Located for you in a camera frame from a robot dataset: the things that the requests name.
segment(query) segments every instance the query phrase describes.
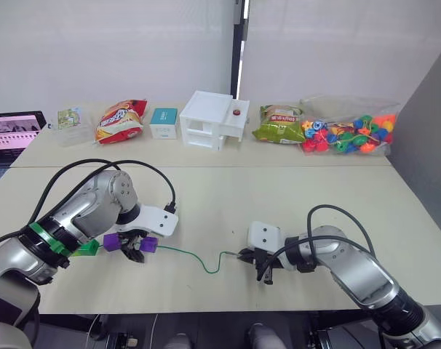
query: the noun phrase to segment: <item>black cable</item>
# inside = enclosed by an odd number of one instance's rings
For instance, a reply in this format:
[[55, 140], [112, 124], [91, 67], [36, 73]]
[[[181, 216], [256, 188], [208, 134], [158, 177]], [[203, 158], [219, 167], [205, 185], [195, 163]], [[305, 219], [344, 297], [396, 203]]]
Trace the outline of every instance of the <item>black cable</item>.
[[263, 264], [263, 267], [261, 270], [258, 271], [258, 277], [256, 278], [257, 281], [261, 281], [263, 278], [264, 273], [266, 272], [267, 268], [280, 256], [282, 253], [287, 251], [288, 249], [293, 249], [297, 247], [298, 245], [304, 244], [306, 242], [310, 241], [316, 241], [316, 240], [337, 240], [346, 242], [347, 244], [352, 245], [353, 247], [356, 247], [357, 249], [364, 251], [369, 254], [369, 251], [361, 246], [360, 244], [348, 239], [348, 238], [342, 238], [341, 236], [334, 236], [334, 235], [321, 235], [321, 236], [312, 236], [311, 238], [302, 238], [301, 240], [296, 240], [294, 242], [291, 242], [290, 244], [287, 244], [283, 246], [281, 249], [278, 249], [267, 261]]
[[70, 193], [68, 193], [62, 200], [60, 200], [51, 210], [48, 211], [48, 213], [46, 213], [43, 217], [49, 216], [51, 215], [54, 211], [57, 211], [59, 208], [61, 208], [62, 205], [64, 205], [68, 200], [70, 200], [70, 198], [75, 195], [75, 193], [80, 190], [80, 188], [91, 178], [93, 178], [95, 175], [98, 175], [99, 173], [101, 173], [102, 171], [104, 171], [105, 169], [115, 166], [115, 165], [120, 165], [120, 164], [137, 164], [137, 165], [141, 165], [144, 167], [148, 167], [149, 169], [152, 169], [153, 171], [155, 171], [157, 174], [159, 174], [162, 178], [164, 178], [164, 180], [167, 182], [167, 184], [170, 187], [170, 191], [172, 192], [172, 201], [170, 202], [170, 205], [175, 206], [175, 189], [172, 185], [172, 183], [170, 182], [169, 178], [167, 178], [167, 176], [162, 173], [160, 170], [158, 170], [156, 167], [151, 166], [150, 164], [147, 164], [146, 162], [142, 162], [142, 161], [138, 161], [138, 160], [119, 160], [119, 161], [113, 161], [110, 162], [104, 166], [101, 166], [100, 168], [94, 170], [93, 172], [91, 172], [89, 175], [87, 175], [79, 184], [77, 184], [75, 186], [75, 188], [73, 188], [71, 190]]
[[57, 181], [57, 179], [61, 175], [63, 175], [65, 172], [67, 172], [69, 169], [71, 169], [73, 167], [77, 167], [82, 164], [88, 164], [90, 162], [100, 162], [102, 164], [110, 164], [111, 163], [109, 160], [104, 160], [104, 159], [84, 159], [84, 160], [72, 162], [71, 164], [68, 164], [67, 166], [60, 169], [56, 174], [54, 174], [54, 177], [52, 177], [51, 180], [47, 183], [46, 188], [44, 189], [43, 194], [41, 194], [41, 198], [39, 198], [39, 201], [36, 204], [36, 207], [33, 211], [33, 214], [31, 215], [30, 220], [28, 221], [28, 223], [26, 223], [26, 225], [31, 224], [32, 222], [34, 222], [36, 220], [36, 218], [38, 218], [39, 211], [41, 211], [41, 208], [43, 207], [44, 202], [46, 201], [47, 195], [49, 194], [49, 192], [52, 189], [52, 186], [55, 184], [55, 182]]
[[33, 332], [33, 337], [31, 338], [31, 341], [30, 341], [32, 348], [34, 348], [34, 345], [36, 344], [36, 340], [38, 339], [38, 333], [39, 333], [39, 310], [38, 310], [38, 308], [33, 313], [33, 319], [34, 319], [34, 332]]
[[5, 235], [3, 235], [3, 236], [0, 237], [0, 243], [3, 242], [4, 240], [7, 240], [8, 238], [14, 238], [14, 237], [17, 237], [17, 236], [19, 236], [20, 234], [21, 234], [20, 231], [14, 231], [13, 233], [5, 234]]
[[382, 335], [382, 329], [380, 327], [378, 328], [378, 336], [379, 336], [379, 343], [381, 344], [381, 349], [386, 349], [386, 340]]
[[[342, 209], [342, 208], [340, 208], [338, 206], [329, 205], [329, 204], [322, 204], [322, 205], [317, 205], [317, 206], [315, 206], [315, 207], [313, 207], [312, 209], [309, 210], [308, 217], [306, 218], [306, 229], [307, 229], [307, 232], [308, 232], [308, 238], [312, 237], [311, 217], [312, 217], [313, 213], [315, 211], [317, 211], [318, 209], [334, 209], [335, 211], [339, 211], [340, 213], [343, 213], [348, 218], [350, 218], [357, 225], [357, 227], [361, 230], [363, 236], [365, 237], [367, 246], [369, 247], [370, 254], [374, 258], [376, 258], [376, 252], [374, 251], [373, 242], [371, 241], [371, 239], [370, 239], [370, 237], [368, 235], [368, 232], [365, 230], [365, 227], [362, 226], [362, 224], [359, 222], [359, 220], [357, 220], [356, 217], [354, 217], [352, 214], [350, 214], [345, 209]], [[309, 248], [311, 250], [311, 260], [312, 260], [312, 263], [313, 263], [313, 268], [316, 268], [316, 266], [317, 266], [316, 249], [314, 247], [313, 240], [309, 241]]]
[[342, 329], [346, 332], [346, 333], [348, 333], [349, 334], [349, 336], [351, 337], [351, 338], [353, 338], [353, 340], [359, 345], [359, 347], [361, 348], [361, 349], [365, 349], [365, 347], [363, 347], [363, 344], [361, 344], [361, 342], [354, 336], [354, 334], [352, 334], [350, 331], [349, 331], [349, 329], [347, 329], [345, 326], [342, 326]]

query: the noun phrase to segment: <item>laptop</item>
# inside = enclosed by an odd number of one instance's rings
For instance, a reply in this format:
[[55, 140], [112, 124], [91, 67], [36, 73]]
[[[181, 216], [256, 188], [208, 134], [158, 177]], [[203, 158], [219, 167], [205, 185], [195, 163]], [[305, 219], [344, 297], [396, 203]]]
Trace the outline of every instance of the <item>laptop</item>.
[[0, 113], [0, 178], [44, 125], [41, 111]]

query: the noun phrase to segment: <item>white wall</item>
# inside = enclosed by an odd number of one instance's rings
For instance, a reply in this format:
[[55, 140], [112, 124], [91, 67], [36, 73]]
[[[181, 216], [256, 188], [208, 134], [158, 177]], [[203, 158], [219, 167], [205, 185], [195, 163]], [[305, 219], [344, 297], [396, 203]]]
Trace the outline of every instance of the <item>white wall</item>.
[[230, 92], [232, 0], [0, 0], [0, 112]]
[[240, 97], [405, 104], [441, 53], [441, 0], [252, 0]]

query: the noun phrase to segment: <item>cable connector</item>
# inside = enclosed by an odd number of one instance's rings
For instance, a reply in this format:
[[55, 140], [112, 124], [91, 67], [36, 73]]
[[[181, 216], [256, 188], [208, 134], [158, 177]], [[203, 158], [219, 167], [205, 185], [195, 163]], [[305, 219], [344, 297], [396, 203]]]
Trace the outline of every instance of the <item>cable connector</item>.
[[167, 211], [169, 213], [175, 214], [175, 211], [177, 208], [175, 207], [175, 202], [172, 201], [169, 204], [165, 205], [164, 211]]

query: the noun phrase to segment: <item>green snack bag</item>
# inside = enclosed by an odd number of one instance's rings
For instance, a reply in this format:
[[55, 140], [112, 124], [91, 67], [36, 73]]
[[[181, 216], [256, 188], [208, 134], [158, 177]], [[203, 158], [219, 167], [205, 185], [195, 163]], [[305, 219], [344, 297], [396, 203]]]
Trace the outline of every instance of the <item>green snack bag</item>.
[[291, 105], [263, 105], [260, 109], [261, 125], [253, 135], [258, 140], [280, 144], [304, 142], [299, 107]]

